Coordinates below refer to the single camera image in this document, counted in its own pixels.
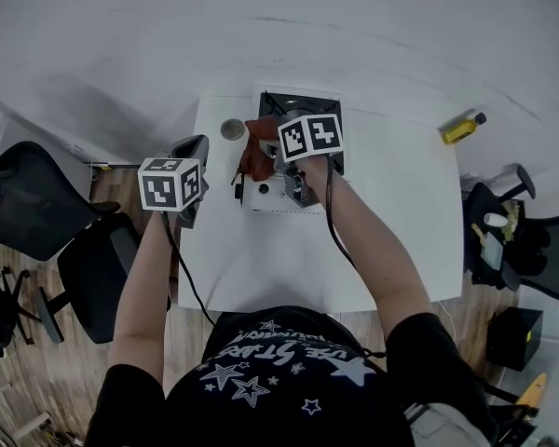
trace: person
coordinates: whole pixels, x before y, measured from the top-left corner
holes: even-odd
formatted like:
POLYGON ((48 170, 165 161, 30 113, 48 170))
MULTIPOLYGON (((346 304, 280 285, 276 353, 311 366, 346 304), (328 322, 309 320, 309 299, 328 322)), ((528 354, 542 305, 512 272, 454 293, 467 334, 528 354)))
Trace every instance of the person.
MULTIPOLYGON (((297 164, 323 204, 327 162, 310 157, 297 164)), ((232 438, 241 444, 305 438, 398 446, 493 443, 497 427, 481 382, 432 313, 402 243, 337 173, 332 212, 375 300, 387 372, 332 318, 280 306, 223 314, 202 363, 165 399, 170 243, 154 213, 120 298, 110 368, 87 446, 232 438)))

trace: star print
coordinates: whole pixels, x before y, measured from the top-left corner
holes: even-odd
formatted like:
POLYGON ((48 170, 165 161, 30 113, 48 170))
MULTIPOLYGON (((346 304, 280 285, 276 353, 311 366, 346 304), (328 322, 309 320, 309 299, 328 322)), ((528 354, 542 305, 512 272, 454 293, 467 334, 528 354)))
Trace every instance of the star print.
POLYGON ((273 319, 271 321, 259 321, 259 323, 261 323, 262 330, 270 330, 271 332, 275 332, 276 328, 281 328, 279 324, 273 322, 273 319))
POLYGON ((215 371, 205 374, 200 378, 200 380, 204 381, 205 379, 215 379, 217 381, 217 388, 220 391, 223 391, 225 383, 230 377, 241 377, 244 375, 242 372, 234 371, 234 368, 236 368, 236 364, 225 368, 216 363, 215 371))
POLYGON ((322 411, 322 408, 319 407, 319 400, 308 400, 305 399, 305 405, 301 407, 303 411, 307 411, 308 415, 312 415, 314 413, 319 413, 322 411))
POLYGON ((290 373, 292 374, 298 374, 301 371, 304 371, 306 368, 302 365, 302 362, 299 362, 297 364, 293 364, 292 368, 290 369, 290 373))
POLYGON ((354 358, 348 362, 336 358, 327 358, 336 368, 337 371, 332 372, 332 376, 346 376, 356 386, 364 386, 365 374, 376 374, 375 370, 364 365, 362 358, 354 358))
POLYGON ((257 405, 257 397, 263 396, 264 394, 269 394, 269 390, 264 387, 259 386, 259 376, 255 376, 248 383, 239 381, 238 379, 232 379, 232 382, 239 388, 238 391, 232 396, 232 400, 244 399, 251 407, 257 405))

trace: yellow tool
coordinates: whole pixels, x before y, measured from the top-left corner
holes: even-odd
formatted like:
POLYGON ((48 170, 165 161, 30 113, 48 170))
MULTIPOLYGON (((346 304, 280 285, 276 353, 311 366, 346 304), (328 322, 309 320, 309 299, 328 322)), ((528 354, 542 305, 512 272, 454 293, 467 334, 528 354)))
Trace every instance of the yellow tool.
POLYGON ((480 239, 481 246, 484 247, 484 233, 483 233, 483 231, 480 229, 480 227, 476 223, 473 223, 471 225, 471 227, 472 227, 472 230, 476 233, 476 235, 480 239))
POLYGON ((462 121, 454 128, 448 129, 442 134, 443 142, 446 144, 455 144, 458 141, 470 136, 478 126, 486 122, 484 113, 479 113, 472 119, 462 121))
POLYGON ((539 377, 537 377, 530 387, 525 391, 522 396, 518 398, 515 402, 516 405, 527 405, 530 407, 538 407, 540 404, 540 399, 544 394, 544 389, 547 386, 547 374, 544 372, 539 377))

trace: metal cup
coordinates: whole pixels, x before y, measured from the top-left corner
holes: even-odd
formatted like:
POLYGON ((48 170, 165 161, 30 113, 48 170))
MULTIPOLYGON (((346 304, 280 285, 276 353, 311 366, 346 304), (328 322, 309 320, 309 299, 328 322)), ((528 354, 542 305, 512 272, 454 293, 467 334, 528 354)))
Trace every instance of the metal cup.
POLYGON ((222 136, 229 141, 240 139, 246 131, 246 126, 239 119, 227 119, 222 123, 222 136))

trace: black cable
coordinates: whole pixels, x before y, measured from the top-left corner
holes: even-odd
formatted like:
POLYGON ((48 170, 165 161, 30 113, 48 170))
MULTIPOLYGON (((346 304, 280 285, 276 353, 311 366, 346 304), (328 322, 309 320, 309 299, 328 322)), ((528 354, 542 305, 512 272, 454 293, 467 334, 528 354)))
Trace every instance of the black cable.
POLYGON ((334 239, 335 245, 337 248, 344 254, 346 259, 350 262, 350 264, 356 270, 356 265, 352 262, 352 258, 350 254, 346 251, 342 243, 337 238, 334 229, 334 219, 332 218, 332 189, 333 189, 333 181, 334 181, 334 159, 330 156, 327 156, 327 187, 325 189, 325 214, 327 215, 327 226, 329 227, 329 233, 332 234, 332 238, 334 239))
POLYGON ((373 358, 377 358, 377 359, 382 359, 382 358, 386 358, 387 355, 388 355, 388 353, 386 353, 385 351, 376 351, 376 352, 373 352, 373 351, 371 351, 368 347, 364 347, 364 348, 362 349, 362 351, 364 351, 364 356, 365 356, 366 358, 373 357, 373 358))
POLYGON ((170 241, 171 248, 174 250, 174 253, 176 253, 178 260, 180 261, 180 265, 182 266, 184 272, 186 273, 186 277, 188 278, 188 282, 190 283, 190 288, 193 290, 193 294, 195 295, 195 298, 197 298, 198 305, 201 307, 201 311, 203 312, 203 315, 205 315, 205 318, 209 321, 209 323, 215 326, 215 323, 213 322, 213 320, 209 316, 209 313, 207 313, 207 310, 205 309, 205 305, 203 304, 200 297, 198 296, 197 289, 195 288, 195 282, 193 281, 193 278, 190 276, 190 272, 188 271, 188 268, 184 263, 183 256, 180 254, 180 249, 178 248, 178 245, 174 240, 174 235, 171 234, 170 220, 168 219, 168 214, 166 212, 160 212, 160 213, 161 213, 161 221, 164 223, 164 229, 166 230, 166 235, 168 236, 168 240, 170 241))

